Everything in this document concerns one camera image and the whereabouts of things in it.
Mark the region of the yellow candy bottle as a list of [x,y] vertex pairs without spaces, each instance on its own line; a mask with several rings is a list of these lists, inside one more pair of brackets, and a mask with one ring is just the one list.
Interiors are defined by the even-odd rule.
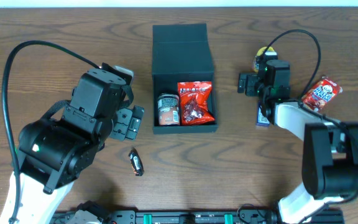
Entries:
[[[253,71],[256,72],[256,73],[259,71],[259,65],[260,65],[261,62],[262,62],[262,55],[264,54],[265,50],[266,50],[266,47],[260,48],[260,49],[257,51],[257,53],[256,53],[256,55],[255,55],[255,57],[254,57],[254,61],[253,61],[253,63],[252,63],[252,69],[253,69]],[[267,49],[267,51],[274,51],[274,52],[275,52],[275,50],[274,50],[272,47],[269,47],[269,48]]]

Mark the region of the red Pringles can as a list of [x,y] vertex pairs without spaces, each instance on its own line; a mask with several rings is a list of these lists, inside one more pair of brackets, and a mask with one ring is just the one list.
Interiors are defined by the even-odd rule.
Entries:
[[160,126],[179,125],[179,96],[163,93],[157,98],[158,123]]

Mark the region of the red candy bag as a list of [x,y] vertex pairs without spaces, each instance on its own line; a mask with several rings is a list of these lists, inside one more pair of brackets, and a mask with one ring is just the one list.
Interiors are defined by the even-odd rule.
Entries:
[[201,125],[215,121],[208,109],[208,98],[213,89],[211,81],[179,82],[177,88],[183,126]]

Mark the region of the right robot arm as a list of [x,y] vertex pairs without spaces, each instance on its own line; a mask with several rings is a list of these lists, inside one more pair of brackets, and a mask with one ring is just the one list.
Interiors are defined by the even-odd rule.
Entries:
[[259,98],[269,121],[303,141],[302,182],[263,223],[309,223],[332,204],[358,198],[358,123],[308,109],[290,96],[290,64],[276,55],[256,58],[257,73],[239,75],[238,91]]

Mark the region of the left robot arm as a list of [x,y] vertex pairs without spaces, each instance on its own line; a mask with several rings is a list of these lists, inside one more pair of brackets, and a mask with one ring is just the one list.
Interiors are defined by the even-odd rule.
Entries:
[[107,138],[136,138],[144,109],[130,108],[133,77],[133,71],[117,65],[91,68],[70,100],[56,102],[22,129],[16,149],[20,186],[11,176],[0,223],[15,210],[16,223],[48,223]]

